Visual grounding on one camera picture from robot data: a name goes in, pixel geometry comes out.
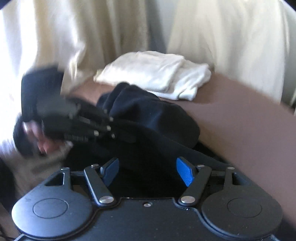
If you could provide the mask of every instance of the human hand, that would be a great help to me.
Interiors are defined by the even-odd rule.
[[[30,121],[28,123],[23,122],[24,132],[31,143],[37,143],[37,146],[41,153],[50,154],[54,151],[59,150],[65,145],[64,141],[52,140],[47,138],[40,125],[35,121]]]

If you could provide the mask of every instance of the silver screw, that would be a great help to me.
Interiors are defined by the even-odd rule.
[[[114,201],[114,197],[111,196],[103,196],[99,199],[100,203],[109,204]]]
[[[183,196],[183,197],[181,197],[181,202],[182,203],[186,203],[186,204],[194,203],[195,202],[195,198],[192,197],[192,196]]]
[[[152,204],[151,203],[148,203],[148,202],[146,202],[146,203],[144,203],[144,205],[143,205],[144,207],[151,207],[152,206]]]

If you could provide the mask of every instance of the folded white towel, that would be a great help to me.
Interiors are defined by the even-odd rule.
[[[193,100],[197,89],[210,77],[207,64],[195,64],[180,55],[146,51],[120,56],[98,71],[94,81],[110,85],[128,82],[159,97]]]

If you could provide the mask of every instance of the white folded cloth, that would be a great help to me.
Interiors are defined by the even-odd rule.
[[[98,71],[94,81],[114,86],[127,82],[158,97],[193,100],[197,89],[210,77],[207,64],[195,64],[181,55],[146,51],[120,56]]]

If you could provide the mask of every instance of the curtain fold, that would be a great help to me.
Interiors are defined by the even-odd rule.
[[[0,96],[5,92],[20,111],[21,77],[34,68],[65,69],[67,94],[120,55],[147,50],[145,2],[12,0],[0,11],[0,46]],[[17,107],[6,106],[1,110],[15,118]]]

